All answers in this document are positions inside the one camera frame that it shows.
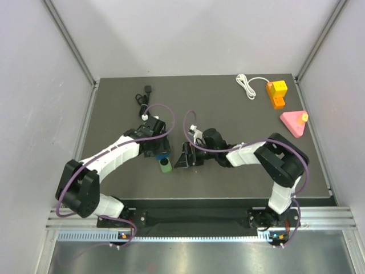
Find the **blue cube plug adapter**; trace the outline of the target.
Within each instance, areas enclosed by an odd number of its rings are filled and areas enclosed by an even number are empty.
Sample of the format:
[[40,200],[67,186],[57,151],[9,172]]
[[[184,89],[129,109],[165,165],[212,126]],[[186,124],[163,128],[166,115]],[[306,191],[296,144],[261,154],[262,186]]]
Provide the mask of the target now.
[[161,155],[156,155],[155,158],[157,160],[161,160],[161,159],[165,159],[165,158],[168,158],[169,157],[169,154],[161,154]]

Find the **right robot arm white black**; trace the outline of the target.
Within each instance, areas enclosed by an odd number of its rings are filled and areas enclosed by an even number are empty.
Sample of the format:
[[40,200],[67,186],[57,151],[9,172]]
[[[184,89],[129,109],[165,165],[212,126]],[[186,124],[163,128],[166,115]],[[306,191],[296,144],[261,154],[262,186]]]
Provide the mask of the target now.
[[273,180],[266,208],[250,216],[250,226],[260,231],[281,225],[293,204],[295,189],[308,171],[308,157],[279,133],[252,144],[228,144],[214,128],[203,132],[191,126],[193,141],[184,142],[175,168],[201,166],[213,159],[221,167],[261,165]]

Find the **green power strip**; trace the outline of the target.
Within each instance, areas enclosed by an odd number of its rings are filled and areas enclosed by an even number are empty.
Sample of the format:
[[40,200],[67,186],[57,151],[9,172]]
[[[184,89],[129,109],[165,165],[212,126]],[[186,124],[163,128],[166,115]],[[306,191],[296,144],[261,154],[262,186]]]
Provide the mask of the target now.
[[172,171],[171,161],[168,158],[158,160],[162,173],[167,174]]

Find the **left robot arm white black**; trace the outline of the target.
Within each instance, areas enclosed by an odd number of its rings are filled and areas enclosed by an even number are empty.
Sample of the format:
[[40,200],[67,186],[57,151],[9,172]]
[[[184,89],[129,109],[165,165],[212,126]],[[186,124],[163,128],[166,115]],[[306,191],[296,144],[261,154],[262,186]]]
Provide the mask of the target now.
[[82,161],[69,160],[63,169],[55,194],[74,215],[108,216],[116,226],[129,221],[129,209],[113,196],[100,192],[101,182],[125,162],[144,155],[164,159],[170,153],[166,123],[156,116],[144,116],[137,129],[126,131],[116,142]]

